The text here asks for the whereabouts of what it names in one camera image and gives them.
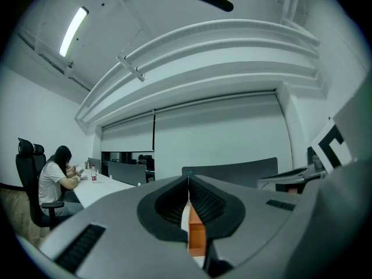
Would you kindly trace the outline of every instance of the wooden floor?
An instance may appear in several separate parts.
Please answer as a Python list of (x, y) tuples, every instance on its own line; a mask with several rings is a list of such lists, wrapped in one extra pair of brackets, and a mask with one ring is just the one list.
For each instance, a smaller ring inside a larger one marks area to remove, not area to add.
[(32, 222), (26, 192), (0, 188), (0, 202), (15, 233), (35, 247), (38, 247), (51, 232), (49, 227), (41, 228)]

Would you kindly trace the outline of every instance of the white t-shirt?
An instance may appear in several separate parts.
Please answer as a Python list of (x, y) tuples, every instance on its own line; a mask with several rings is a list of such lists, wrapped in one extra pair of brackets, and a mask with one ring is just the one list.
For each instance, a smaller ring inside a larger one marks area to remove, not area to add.
[(39, 177), (39, 205), (60, 198), (62, 193), (58, 181), (65, 177), (57, 163), (50, 161), (44, 166)]

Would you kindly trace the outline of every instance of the ceiling light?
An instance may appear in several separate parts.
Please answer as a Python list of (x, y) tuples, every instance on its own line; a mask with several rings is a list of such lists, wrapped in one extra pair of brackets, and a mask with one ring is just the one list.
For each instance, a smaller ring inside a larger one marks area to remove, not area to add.
[(67, 32), (65, 34), (65, 37), (62, 41), (62, 45), (60, 46), (59, 54), (63, 57), (66, 56), (67, 50), (69, 49), (69, 46), (71, 44), (71, 41), (73, 37), (75, 36), (75, 33), (77, 29), (79, 28), (81, 22), (85, 19), (85, 17), (89, 14), (88, 9), (85, 7), (81, 7), (78, 9), (75, 17), (72, 19), (69, 28), (67, 29)]

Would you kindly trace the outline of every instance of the person in background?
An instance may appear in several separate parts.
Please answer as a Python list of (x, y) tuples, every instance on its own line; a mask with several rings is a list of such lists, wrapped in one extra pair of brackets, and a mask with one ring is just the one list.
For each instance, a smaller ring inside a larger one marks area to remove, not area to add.
[[(72, 154), (68, 147), (60, 146), (49, 158), (39, 176), (39, 205), (50, 202), (64, 202), (62, 208), (55, 209), (56, 216), (74, 215), (83, 209), (73, 191), (66, 191), (62, 196), (61, 185), (66, 189), (74, 189), (79, 182), (79, 173), (70, 167)], [(41, 208), (49, 216), (49, 210)]]
[(139, 155), (138, 157), (138, 160), (137, 160), (137, 164), (140, 164), (140, 165), (146, 165), (146, 160), (145, 160), (145, 156), (144, 155)]

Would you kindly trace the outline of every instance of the white desk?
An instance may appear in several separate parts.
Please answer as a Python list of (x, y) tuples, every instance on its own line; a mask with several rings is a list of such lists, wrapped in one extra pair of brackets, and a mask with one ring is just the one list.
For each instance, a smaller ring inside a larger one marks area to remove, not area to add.
[(92, 203), (106, 195), (135, 187), (130, 184), (110, 179), (103, 174), (97, 174), (96, 183), (93, 183), (91, 170), (85, 170), (82, 176), (87, 176), (88, 178), (81, 180), (78, 186), (75, 187), (74, 192), (84, 208), (90, 206)]

